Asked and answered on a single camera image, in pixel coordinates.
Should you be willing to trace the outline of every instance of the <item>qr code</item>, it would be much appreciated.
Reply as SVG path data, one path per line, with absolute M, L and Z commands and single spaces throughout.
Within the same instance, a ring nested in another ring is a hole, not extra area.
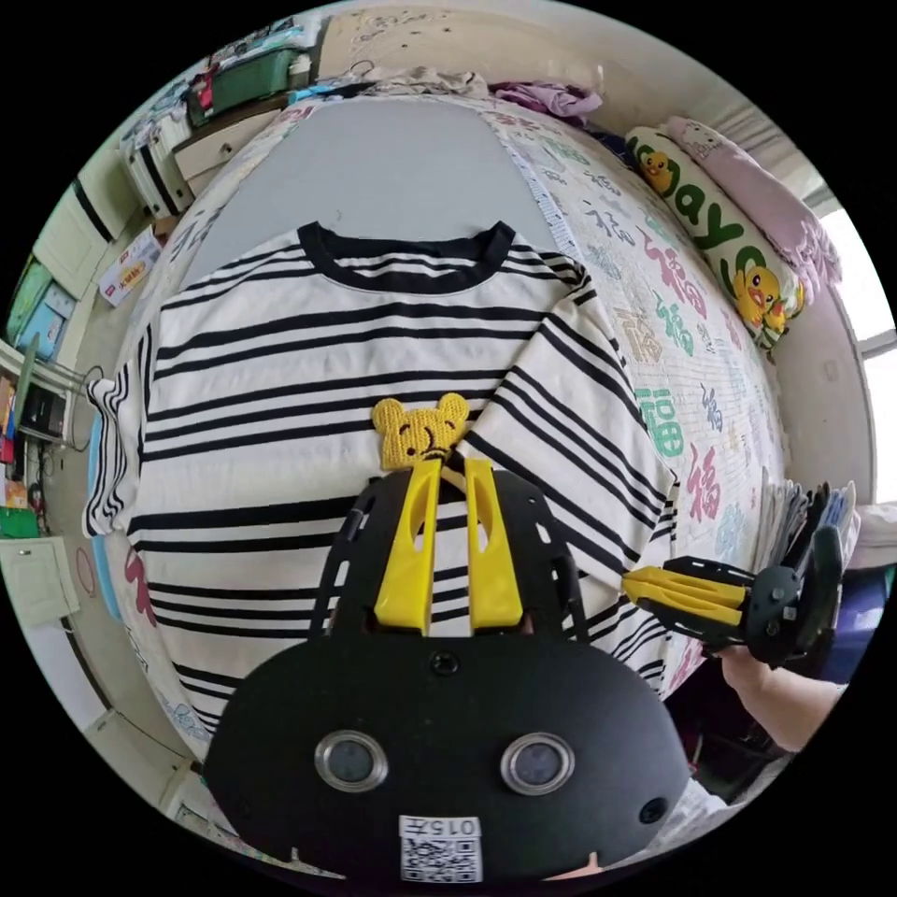
M 403 838 L 404 881 L 482 881 L 479 839 Z

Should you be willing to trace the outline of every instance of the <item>striped t-shirt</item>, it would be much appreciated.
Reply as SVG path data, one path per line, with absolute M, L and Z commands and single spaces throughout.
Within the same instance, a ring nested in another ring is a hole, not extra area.
M 619 581 L 652 539 L 669 547 L 676 482 L 587 271 L 501 222 L 438 243 L 312 223 L 163 302 L 134 357 L 89 388 L 102 434 L 85 533 L 126 532 L 211 732 L 239 680 L 307 630 L 328 548 L 383 475 L 374 405 L 447 392 L 470 406 L 460 455 L 546 495 L 595 644 L 661 674 L 662 628 Z M 469 633 L 465 527 L 446 483 L 433 635 Z

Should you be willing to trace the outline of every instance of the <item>pillow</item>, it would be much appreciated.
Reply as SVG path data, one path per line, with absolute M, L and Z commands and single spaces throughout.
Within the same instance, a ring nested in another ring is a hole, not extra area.
M 747 215 L 670 137 L 633 128 L 626 145 L 642 175 L 691 235 L 761 349 L 804 307 L 804 285 Z
M 757 225 L 804 284 L 809 305 L 841 282 L 841 259 L 822 222 L 741 147 L 692 119 L 671 118 L 665 132 Z

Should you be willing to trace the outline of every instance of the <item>purple clothing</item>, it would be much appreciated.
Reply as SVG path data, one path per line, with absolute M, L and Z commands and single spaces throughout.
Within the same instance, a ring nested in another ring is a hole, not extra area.
M 499 99 L 509 100 L 532 112 L 544 112 L 556 119 L 582 127 L 586 115 L 601 105 L 601 97 L 594 91 L 584 91 L 573 84 L 553 84 L 550 81 L 502 81 L 489 89 Z

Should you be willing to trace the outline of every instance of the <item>yellow duck pillow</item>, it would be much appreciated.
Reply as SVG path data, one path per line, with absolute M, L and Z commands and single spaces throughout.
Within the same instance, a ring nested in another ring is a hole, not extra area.
M 470 408 L 463 396 L 448 392 L 435 408 L 406 411 L 397 399 L 381 399 L 371 417 L 383 436 L 382 467 L 402 470 L 418 461 L 444 461 L 463 436 Z
M 719 185 L 670 137 L 633 128 L 626 146 L 645 180 L 691 235 L 741 320 L 771 350 L 804 307 L 804 285 Z

